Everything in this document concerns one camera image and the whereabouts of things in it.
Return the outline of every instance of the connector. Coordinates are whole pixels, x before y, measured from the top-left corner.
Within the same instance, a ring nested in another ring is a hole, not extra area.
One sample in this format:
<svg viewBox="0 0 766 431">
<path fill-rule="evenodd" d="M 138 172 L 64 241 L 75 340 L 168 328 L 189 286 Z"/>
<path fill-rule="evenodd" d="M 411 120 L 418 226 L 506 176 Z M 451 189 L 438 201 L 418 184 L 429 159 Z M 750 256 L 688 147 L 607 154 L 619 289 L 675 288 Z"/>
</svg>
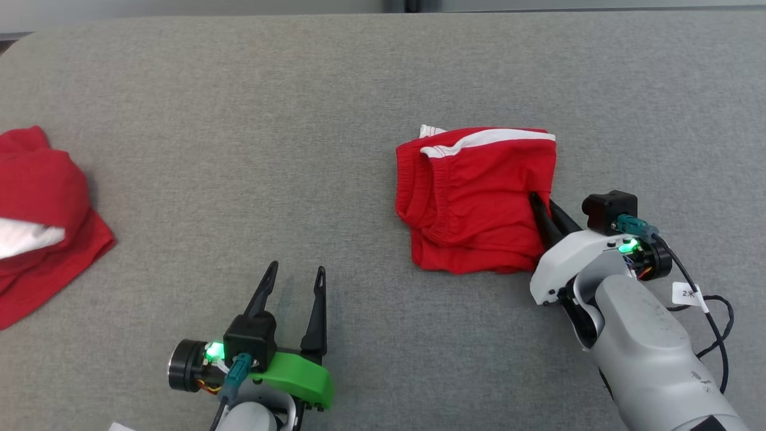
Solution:
<svg viewBox="0 0 766 431">
<path fill-rule="evenodd" d="M 617 221 L 612 223 L 611 228 L 628 235 L 635 235 L 650 244 L 655 242 L 653 235 L 660 234 L 660 230 L 656 226 L 628 214 L 620 214 Z"/>
<path fill-rule="evenodd" d="M 250 369 L 253 367 L 253 357 L 249 354 L 238 354 L 234 358 L 229 373 L 224 378 L 224 386 L 218 391 L 218 400 L 222 401 L 224 397 L 233 401 L 239 394 L 239 388 L 242 382 L 247 379 Z"/>
</svg>

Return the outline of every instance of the white label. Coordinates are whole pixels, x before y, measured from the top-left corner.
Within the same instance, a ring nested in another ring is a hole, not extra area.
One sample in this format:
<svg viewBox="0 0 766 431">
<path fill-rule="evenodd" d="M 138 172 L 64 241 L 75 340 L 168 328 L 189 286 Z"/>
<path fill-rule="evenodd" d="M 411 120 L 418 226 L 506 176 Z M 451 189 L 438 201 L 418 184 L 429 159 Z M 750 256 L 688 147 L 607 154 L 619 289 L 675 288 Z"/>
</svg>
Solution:
<svg viewBox="0 0 766 431">
<path fill-rule="evenodd" d="M 678 305 L 695 305 L 696 307 L 699 307 L 700 303 L 698 297 L 702 295 L 702 292 L 699 290 L 699 285 L 696 286 L 697 292 L 694 292 L 689 283 L 682 283 L 681 281 L 673 283 L 673 303 Z"/>
</svg>

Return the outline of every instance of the white fabric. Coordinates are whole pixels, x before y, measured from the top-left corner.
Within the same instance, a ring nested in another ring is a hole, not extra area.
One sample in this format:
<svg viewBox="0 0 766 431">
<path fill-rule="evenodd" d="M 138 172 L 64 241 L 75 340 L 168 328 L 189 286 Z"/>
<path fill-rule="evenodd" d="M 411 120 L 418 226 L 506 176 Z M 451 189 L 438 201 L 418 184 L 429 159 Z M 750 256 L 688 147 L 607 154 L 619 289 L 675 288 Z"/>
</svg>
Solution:
<svg viewBox="0 0 766 431">
<path fill-rule="evenodd" d="M 445 129 L 440 129 L 439 127 L 433 127 L 433 126 L 426 126 L 425 124 L 421 124 L 421 138 L 425 137 L 432 137 L 433 135 L 438 135 L 439 133 L 446 132 Z"/>
<path fill-rule="evenodd" d="M 0 259 L 48 247 L 63 240 L 63 228 L 0 218 Z"/>
<path fill-rule="evenodd" d="M 518 129 L 487 129 L 480 132 L 471 133 L 466 137 L 460 138 L 453 146 L 424 146 L 421 153 L 431 159 L 440 159 L 457 155 L 461 149 L 472 146 L 488 145 L 504 140 L 524 140 L 524 139 L 543 139 L 556 141 L 556 136 L 550 133 L 532 132 L 529 130 Z"/>
</svg>

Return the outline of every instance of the red garment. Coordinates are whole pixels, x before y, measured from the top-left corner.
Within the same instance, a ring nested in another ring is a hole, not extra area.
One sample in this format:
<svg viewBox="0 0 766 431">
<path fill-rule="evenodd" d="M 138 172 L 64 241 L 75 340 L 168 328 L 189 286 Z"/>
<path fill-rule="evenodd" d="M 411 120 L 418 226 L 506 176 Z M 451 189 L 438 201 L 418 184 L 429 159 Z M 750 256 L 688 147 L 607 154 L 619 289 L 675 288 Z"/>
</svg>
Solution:
<svg viewBox="0 0 766 431">
<path fill-rule="evenodd" d="M 0 135 L 0 217 L 64 228 L 64 240 L 0 259 L 0 330 L 63 289 L 114 245 L 85 175 L 40 127 Z"/>
<path fill-rule="evenodd" d="M 427 270 L 533 271 L 543 253 L 529 193 L 548 205 L 555 137 L 474 127 L 399 146 L 396 211 Z"/>
</svg>

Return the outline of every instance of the gray table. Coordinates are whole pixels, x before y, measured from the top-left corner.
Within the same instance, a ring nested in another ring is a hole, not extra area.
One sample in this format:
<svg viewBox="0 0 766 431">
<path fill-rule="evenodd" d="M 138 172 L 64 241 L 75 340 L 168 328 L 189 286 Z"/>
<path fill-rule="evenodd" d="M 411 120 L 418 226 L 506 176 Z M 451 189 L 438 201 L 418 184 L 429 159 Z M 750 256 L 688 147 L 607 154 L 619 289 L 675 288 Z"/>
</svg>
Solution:
<svg viewBox="0 0 766 431">
<path fill-rule="evenodd" d="M 736 307 L 728 398 L 766 427 L 764 40 L 763 12 L 156 18 L 21 40 L 0 130 L 39 124 L 69 151 L 119 243 L 0 333 L 2 428 L 207 429 L 215 401 L 168 388 L 170 352 L 220 336 L 279 259 L 285 345 L 327 267 L 336 405 L 306 431 L 620 429 L 529 274 L 411 263 L 394 148 L 421 123 L 549 129 L 553 196 L 579 222 L 589 193 L 637 194 Z M 679 279 L 651 288 L 667 301 Z M 712 341 L 699 312 L 679 319 Z"/>
</svg>

